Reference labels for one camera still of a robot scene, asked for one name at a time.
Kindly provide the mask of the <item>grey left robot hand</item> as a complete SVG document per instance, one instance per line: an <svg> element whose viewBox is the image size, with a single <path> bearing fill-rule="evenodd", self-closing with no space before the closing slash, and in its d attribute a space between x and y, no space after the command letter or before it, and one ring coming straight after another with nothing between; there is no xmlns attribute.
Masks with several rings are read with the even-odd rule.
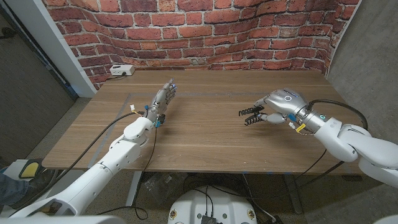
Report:
<svg viewBox="0 0 398 224"><path fill-rule="evenodd" d="M154 122L158 116L164 114L167 110L168 104L174 98L176 94L176 84L174 79L170 79L155 95L152 99L149 109L146 112L146 118Z"/></svg>

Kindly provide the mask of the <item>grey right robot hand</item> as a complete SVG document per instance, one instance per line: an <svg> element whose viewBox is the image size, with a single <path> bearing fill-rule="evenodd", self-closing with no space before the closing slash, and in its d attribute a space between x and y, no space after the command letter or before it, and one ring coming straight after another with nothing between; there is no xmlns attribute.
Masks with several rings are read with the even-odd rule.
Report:
<svg viewBox="0 0 398 224"><path fill-rule="evenodd" d="M265 97L257 100L253 108L267 105L276 113L260 114L259 117L272 124L282 124L289 118L297 124L305 124L305 129L316 133L327 121L324 114L313 109L307 109L308 103L299 93L289 88L278 89L270 92Z"/></svg>

